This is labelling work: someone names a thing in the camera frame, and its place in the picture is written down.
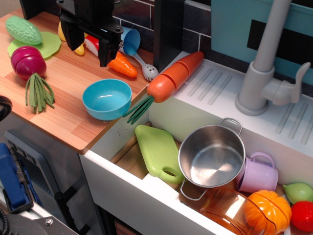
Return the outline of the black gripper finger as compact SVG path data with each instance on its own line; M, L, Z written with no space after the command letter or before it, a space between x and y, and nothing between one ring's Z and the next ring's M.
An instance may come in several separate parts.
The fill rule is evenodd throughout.
M119 51L119 39L106 39L99 40L98 58L100 67L106 67L108 63L116 58Z
M85 40L83 30L75 19L67 16L60 16L60 22L68 47L72 51L76 50Z

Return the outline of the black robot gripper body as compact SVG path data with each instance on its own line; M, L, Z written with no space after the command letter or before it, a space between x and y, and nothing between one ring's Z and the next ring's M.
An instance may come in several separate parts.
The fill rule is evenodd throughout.
M112 0L58 0L60 16L75 19L84 34L96 39L119 39L122 27L112 16L115 2Z

